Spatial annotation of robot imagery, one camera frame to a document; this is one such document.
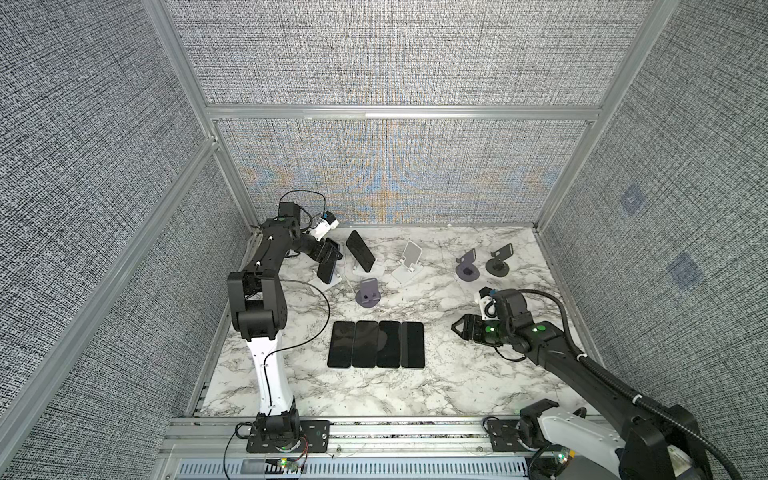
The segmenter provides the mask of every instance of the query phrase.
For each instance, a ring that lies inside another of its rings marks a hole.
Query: black smartphone
[[[339,244],[331,240],[330,238],[326,239],[326,243],[331,245],[332,247],[335,247],[336,250],[339,250]],[[333,272],[336,271],[336,259],[334,260],[328,260],[325,263],[321,263],[317,266],[317,278],[321,279],[323,283],[326,285],[331,284],[331,280],[333,280]]]
[[[396,369],[400,366],[400,322],[379,322],[376,366],[384,369]]]
[[[424,324],[400,324],[400,366],[404,369],[424,368]]]
[[[362,269],[366,272],[370,272],[373,268],[373,262],[376,261],[376,257],[373,256],[373,253],[371,253],[371,250],[366,245],[366,242],[363,241],[360,234],[357,233],[357,230],[352,230],[349,238],[346,239],[346,247],[352,252],[352,255]]]
[[[354,322],[334,322],[331,346],[328,349],[328,366],[332,369],[348,369],[352,366],[352,345],[355,340]]]
[[[352,366],[372,369],[379,351],[379,323],[360,320],[355,323],[355,343],[352,347]]]

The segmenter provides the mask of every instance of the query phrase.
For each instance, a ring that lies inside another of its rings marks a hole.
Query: ventilation grille
[[[262,459],[227,461],[235,478],[299,478]],[[524,457],[494,458],[311,458],[301,478],[526,478]],[[184,460],[179,480],[217,480],[224,476],[221,460]]]

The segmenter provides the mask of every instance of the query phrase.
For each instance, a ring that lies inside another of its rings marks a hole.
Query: aluminum frame
[[[519,419],[517,415],[498,415],[500,419]],[[526,452],[493,452],[488,435],[482,429],[483,416],[371,416],[306,417],[305,420],[331,422],[329,450],[310,454],[316,458],[473,458],[531,456]],[[610,429],[600,415],[588,415],[596,425]],[[201,417],[172,419],[150,478],[170,480],[186,458],[221,458],[234,426],[250,422],[250,417]],[[250,454],[245,440],[232,439],[227,459],[279,458],[284,454]]]
[[[192,107],[192,111],[200,123],[200,128],[207,136],[213,136],[217,139],[218,148],[216,149],[216,160],[221,169],[224,181],[230,189],[232,198],[243,216],[246,225],[257,225],[260,214],[253,205],[253,200],[248,194],[248,189],[237,170],[237,166],[232,161],[232,156],[227,150],[219,132],[214,123],[206,116],[206,99],[203,88],[197,80],[197,76],[192,69],[189,57],[184,47],[181,45],[179,33],[170,17],[170,12],[163,0],[141,0],[149,18],[154,25],[157,35],[165,49],[170,64],[176,71],[176,76],[187,94],[187,100]]]
[[[635,36],[632,46],[630,46],[624,61],[621,62],[621,66],[611,82],[611,86],[608,88],[601,105],[600,116],[585,131],[576,150],[558,176],[544,205],[541,207],[541,212],[536,221],[539,231],[543,232],[546,230],[554,213],[560,207],[581,168],[600,140],[605,128],[611,122],[611,117],[613,117],[621,103],[621,99],[624,98],[630,84],[643,66],[650,50],[653,48],[659,35],[661,35],[661,31],[664,30],[667,21],[677,10],[679,3],[680,0],[656,0],[651,7],[645,22],[643,22],[640,31]]]
[[[91,292],[59,340],[0,417],[0,475],[7,469],[109,310],[133,278],[144,256],[192,187],[197,175],[203,170],[213,153],[214,143],[214,139],[209,137],[197,148],[104,279]]]
[[[275,105],[209,104],[210,120],[224,118],[299,118],[303,120],[375,120],[455,118],[463,120],[587,120],[595,121],[600,107],[575,105]]]

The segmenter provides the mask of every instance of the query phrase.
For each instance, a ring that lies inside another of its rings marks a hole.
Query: purple phone stand
[[[376,306],[382,294],[379,293],[379,281],[375,278],[369,278],[360,282],[360,290],[355,295],[355,301],[363,308],[372,308]]]

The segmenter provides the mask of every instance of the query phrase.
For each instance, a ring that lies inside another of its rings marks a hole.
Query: phone stand
[[[379,262],[374,262],[370,272],[366,272],[359,262],[355,262],[355,267],[352,269],[352,275],[368,277],[368,278],[380,278],[384,276],[384,266]]]
[[[355,301],[363,308],[373,308],[382,299],[379,292],[379,281],[369,278],[360,282],[360,290],[355,295]]]
[[[341,276],[336,272],[336,270],[333,271],[333,276],[331,276],[331,283],[325,283],[321,279],[315,277],[309,281],[310,285],[314,285],[320,290],[321,292],[325,293],[326,291],[332,289],[336,285],[341,283]]]
[[[458,278],[465,282],[472,282],[480,278],[480,270],[474,265],[475,263],[475,249],[473,248],[469,252],[456,259],[456,275]]]
[[[500,250],[491,252],[491,258],[486,264],[485,269],[493,276],[507,276],[509,265],[504,263],[512,256],[512,244],[507,243]]]
[[[422,248],[408,240],[406,249],[402,252],[400,257],[400,266],[395,268],[392,272],[392,276],[395,280],[405,285],[413,279],[414,276],[419,275],[424,268],[419,264],[419,259],[422,256]]]

